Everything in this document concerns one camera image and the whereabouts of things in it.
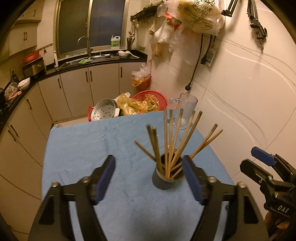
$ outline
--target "chrome faucet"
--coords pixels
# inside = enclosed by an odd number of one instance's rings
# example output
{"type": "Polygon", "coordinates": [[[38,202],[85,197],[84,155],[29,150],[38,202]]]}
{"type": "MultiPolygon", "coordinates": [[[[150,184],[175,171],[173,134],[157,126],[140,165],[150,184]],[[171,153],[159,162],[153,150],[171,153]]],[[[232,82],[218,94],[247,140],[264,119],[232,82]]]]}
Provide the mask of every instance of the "chrome faucet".
{"type": "Polygon", "coordinates": [[[87,37],[87,36],[82,36],[81,38],[78,39],[77,44],[79,44],[79,41],[80,41],[82,38],[86,38],[86,47],[87,47],[86,52],[87,52],[87,55],[88,55],[89,58],[90,58],[90,57],[91,57],[91,52],[92,52],[93,49],[91,49],[91,47],[90,47],[90,44],[89,44],[89,37],[87,37]]]}

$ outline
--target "kitchen sink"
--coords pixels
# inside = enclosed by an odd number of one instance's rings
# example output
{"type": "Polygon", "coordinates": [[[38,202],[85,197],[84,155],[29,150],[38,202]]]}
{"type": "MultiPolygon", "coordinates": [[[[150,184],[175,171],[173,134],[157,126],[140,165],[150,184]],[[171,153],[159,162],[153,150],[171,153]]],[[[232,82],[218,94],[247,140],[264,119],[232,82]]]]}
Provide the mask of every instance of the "kitchen sink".
{"type": "Polygon", "coordinates": [[[90,61],[91,63],[95,63],[95,62],[100,62],[100,61],[105,61],[105,60],[112,60],[112,59],[114,59],[114,55],[112,55],[112,54],[102,54],[102,55],[92,56],[90,58],[89,57],[85,57],[85,58],[79,58],[79,59],[71,60],[71,61],[68,61],[68,62],[63,63],[59,67],[59,69],[78,65],[79,62],[81,60],[84,60],[84,59],[90,59],[91,60],[90,61]]]}

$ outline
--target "glass mug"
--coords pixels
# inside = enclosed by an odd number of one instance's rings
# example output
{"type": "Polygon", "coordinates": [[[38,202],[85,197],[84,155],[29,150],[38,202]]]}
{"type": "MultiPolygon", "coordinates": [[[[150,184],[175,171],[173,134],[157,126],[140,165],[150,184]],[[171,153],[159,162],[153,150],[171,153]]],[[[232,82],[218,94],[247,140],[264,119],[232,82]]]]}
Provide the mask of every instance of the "glass mug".
{"type": "Polygon", "coordinates": [[[180,98],[172,98],[167,106],[167,110],[171,109],[171,106],[174,103],[177,103],[177,107],[175,109],[175,115],[173,115],[173,125],[177,127],[178,118],[180,109],[183,109],[183,115],[180,124],[180,130],[186,129],[189,119],[191,117],[192,111],[194,111],[197,105],[197,98],[188,93],[180,94],[180,98]]]}

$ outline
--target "blue tablecloth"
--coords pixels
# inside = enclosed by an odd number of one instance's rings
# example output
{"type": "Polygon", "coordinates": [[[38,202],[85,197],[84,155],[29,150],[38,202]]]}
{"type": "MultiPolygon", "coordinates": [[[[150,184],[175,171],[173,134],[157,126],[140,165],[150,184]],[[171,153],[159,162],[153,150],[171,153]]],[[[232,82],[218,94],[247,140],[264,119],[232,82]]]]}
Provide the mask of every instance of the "blue tablecloth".
{"type": "MultiPolygon", "coordinates": [[[[190,240],[203,207],[194,200],[185,178],[179,185],[165,191],[152,184],[155,163],[133,143],[139,141],[152,153],[146,132],[148,123],[157,127],[160,151],[163,153],[163,112],[53,128],[44,158],[43,198],[51,182],[58,181],[62,185],[75,183],[90,175],[94,168],[102,165],[107,155],[112,154],[116,158],[116,169],[105,199],[95,206],[107,239],[190,240]]],[[[179,132],[179,138],[183,133],[184,130],[179,132]]],[[[195,130],[183,154],[192,154],[202,140],[202,135],[195,130]]],[[[193,161],[207,175],[233,184],[209,146],[193,161]]],[[[74,203],[71,204],[71,218],[76,240],[82,241],[74,203]]],[[[222,239],[225,220],[226,210],[223,206],[215,240],[222,239]]]]}

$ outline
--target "window pane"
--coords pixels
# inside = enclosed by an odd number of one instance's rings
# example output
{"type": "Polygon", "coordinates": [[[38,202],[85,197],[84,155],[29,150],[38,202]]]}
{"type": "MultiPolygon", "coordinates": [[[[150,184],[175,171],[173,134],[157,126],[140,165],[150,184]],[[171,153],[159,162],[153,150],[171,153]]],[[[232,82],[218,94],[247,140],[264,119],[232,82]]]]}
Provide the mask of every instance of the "window pane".
{"type": "Polygon", "coordinates": [[[59,13],[59,54],[86,48],[86,39],[79,44],[80,37],[87,34],[89,0],[62,0],[59,13]]]}
{"type": "Polygon", "coordinates": [[[121,36],[125,0],[93,0],[90,22],[91,46],[110,45],[111,36],[121,36]]]}

